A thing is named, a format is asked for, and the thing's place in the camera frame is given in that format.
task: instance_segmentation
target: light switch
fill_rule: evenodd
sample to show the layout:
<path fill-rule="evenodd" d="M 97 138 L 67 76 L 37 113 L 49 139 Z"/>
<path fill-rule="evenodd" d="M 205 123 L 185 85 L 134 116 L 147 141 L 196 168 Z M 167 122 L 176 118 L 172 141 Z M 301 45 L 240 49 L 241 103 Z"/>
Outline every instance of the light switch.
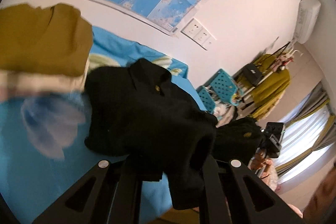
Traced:
<path fill-rule="evenodd" d="M 214 44 L 214 41 L 215 39 L 213 37 L 210 37 L 202 44 L 202 47 L 208 51 L 211 48 L 211 46 Z"/>

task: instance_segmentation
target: blue plastic basket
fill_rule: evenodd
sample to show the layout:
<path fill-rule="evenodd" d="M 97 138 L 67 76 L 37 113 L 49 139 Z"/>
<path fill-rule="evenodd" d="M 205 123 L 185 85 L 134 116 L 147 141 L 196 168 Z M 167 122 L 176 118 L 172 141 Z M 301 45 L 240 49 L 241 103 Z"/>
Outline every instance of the blue plastic basket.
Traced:
<path fill-rule="evenodd" d="M 211 98 L 210 94 L 207 92 L 204 86 L 201 87 L 201 90 L 198 92 L 198 95 L 207 111 L 212 113 L 215 108 L 215 102 Z"/>
<path fill-rule="evenodd" d="M 211 88 L 219 96 L 222 102 L 237 106 L 239 102 L 233 102 L 232 97 L 238 91 L 238 87 L 233 78 L 224 70 L 219 69 L 217 76 L 210 83 Z"/>

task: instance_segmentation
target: white curtain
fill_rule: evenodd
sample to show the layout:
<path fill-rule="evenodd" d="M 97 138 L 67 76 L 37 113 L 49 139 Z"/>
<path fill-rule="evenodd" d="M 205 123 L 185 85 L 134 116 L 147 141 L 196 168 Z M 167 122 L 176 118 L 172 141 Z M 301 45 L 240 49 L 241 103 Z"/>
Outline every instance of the white curtain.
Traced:
<path fill-rule="evenodd" d="M 289 170 L 287 173 L 285 173 L 281 178 L 279 178 L 278 184 L 284 183 L 285 181 L 290 180 L 296 175 L 303 172 L 305 169 L 311 166 L 315 161 L 317 161 L 325 152 L 327 152 L 327 150 L 330 147 L 332 147 L 332 144 L 320 150 L 313 151 L 307 158 L 305 158 L 297 166 L 295 166 L 294 168 Z"/>
<path fill-rule="evenodd" d="M 329 116 L 329 110 L 327 106 L 324 106 L 309 117 L 287 128 L 283 136 L 280 156 L 274 159 L 275 167 L 293 160 L 311 148 L 327 123 Z M 298 170 L 298 166 L 290 171 L 293 173 L 295 170 Z"/>

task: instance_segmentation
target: black bag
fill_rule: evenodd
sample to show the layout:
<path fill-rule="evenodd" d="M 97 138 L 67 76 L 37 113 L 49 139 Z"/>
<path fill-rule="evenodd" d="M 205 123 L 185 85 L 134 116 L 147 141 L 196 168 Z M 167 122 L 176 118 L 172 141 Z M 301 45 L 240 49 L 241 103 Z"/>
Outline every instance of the black bag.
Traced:
<path fill-rule="evenodd" d="M 247 64 L 243 68 L 243 75 L 251 83 L 252 86 L 257 86 L 263 78 L 263 73 L 253 63 Z"/>

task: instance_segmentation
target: black jacket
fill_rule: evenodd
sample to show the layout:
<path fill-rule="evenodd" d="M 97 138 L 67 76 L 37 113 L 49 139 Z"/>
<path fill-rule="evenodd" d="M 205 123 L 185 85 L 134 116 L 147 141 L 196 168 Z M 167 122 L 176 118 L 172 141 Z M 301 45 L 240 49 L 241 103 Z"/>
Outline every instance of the black jacket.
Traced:
<path fill-rule="evenodd" d="M 105 155 L 144 156 L 167 174 L 174 208 L 197 207 L 217 119 L 173 84 L 168 70 L 145 59 L 94 70 L 85 91 L 92 106 L 85 145 Z"/>
<path fill-rule="evenodd" d="M 261 127 L 255 123 L 256 119 L 245 117 L 219 127 L 212 151 L 213 157 L 225 162 L 238 159 L 248 165 L 265 140 Z"/>

